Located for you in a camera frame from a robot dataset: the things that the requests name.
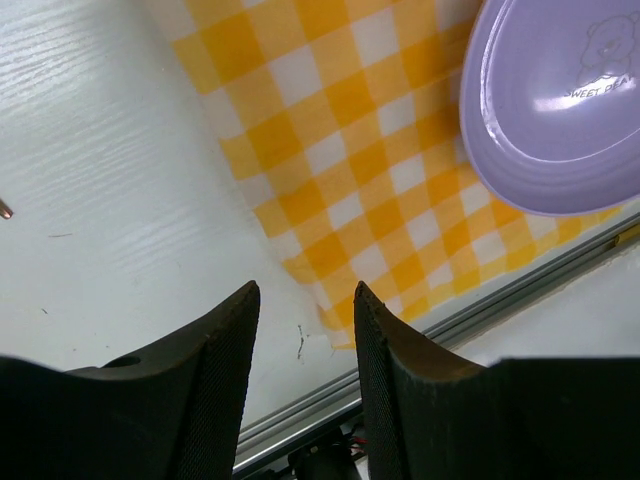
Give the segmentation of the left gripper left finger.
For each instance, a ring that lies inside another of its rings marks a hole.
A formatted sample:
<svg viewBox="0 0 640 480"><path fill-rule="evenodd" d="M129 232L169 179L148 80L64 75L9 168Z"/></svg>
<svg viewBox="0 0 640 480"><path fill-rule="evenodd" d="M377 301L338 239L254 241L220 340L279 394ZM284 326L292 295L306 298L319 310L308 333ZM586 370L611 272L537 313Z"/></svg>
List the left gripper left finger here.
<svg viewBox="0 0 640 480"><path fill-rule="evenodd" d="M228 479L260 312L249 282L102 367L1 361L5 479Z"/></svg>

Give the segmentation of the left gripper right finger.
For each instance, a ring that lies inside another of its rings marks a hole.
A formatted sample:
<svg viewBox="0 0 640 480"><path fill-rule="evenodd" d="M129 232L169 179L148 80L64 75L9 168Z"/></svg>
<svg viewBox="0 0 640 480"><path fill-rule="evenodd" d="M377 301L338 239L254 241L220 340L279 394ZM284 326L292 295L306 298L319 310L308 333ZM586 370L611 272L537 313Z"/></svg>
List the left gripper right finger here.
<svg viewBox="0 0 640 480"><path fill-rule="evenodd" d="M365 283L354 328L374 479L635 479L639 361L482 366L398 319Z"/></svg>

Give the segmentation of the lavender plate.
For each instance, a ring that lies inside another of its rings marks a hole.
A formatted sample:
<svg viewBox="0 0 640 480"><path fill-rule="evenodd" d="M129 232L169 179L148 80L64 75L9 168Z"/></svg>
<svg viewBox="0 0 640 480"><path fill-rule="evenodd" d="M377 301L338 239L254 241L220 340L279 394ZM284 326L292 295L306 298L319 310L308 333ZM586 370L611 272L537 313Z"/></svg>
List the lavender plate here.
<svg viewBox="0 0 640 480"><path fill-rule="evenodd" d="M459 118L495 195L571 216L639 194L639 5L487 1L469 42Z"/></svg>

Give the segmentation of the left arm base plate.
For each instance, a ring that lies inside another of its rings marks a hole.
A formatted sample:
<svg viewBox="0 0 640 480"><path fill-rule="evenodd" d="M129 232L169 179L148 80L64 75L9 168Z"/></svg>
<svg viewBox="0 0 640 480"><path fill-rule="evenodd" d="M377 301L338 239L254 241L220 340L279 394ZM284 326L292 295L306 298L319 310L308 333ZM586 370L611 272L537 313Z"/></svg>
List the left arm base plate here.
<svg viewBox="0 0 640 480"><path fill-rule="evenodd" d="M251 476L251 479L368 479L362 421L330 430Z"/></svg>

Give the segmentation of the yellow checkered cloth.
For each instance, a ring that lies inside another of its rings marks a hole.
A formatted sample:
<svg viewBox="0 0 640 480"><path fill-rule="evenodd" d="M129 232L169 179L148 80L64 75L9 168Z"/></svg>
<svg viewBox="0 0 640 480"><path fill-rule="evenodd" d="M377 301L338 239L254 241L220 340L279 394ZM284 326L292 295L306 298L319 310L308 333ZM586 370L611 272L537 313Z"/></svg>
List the yellow checkered cloth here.
<svg viewBox="0 0 640 480"><path fill-rule="evenodd" d="M367 283L398 317L524 267L602 224L493 196L458 126L476 1L152 1L247 204L354 343Z"/></svg>

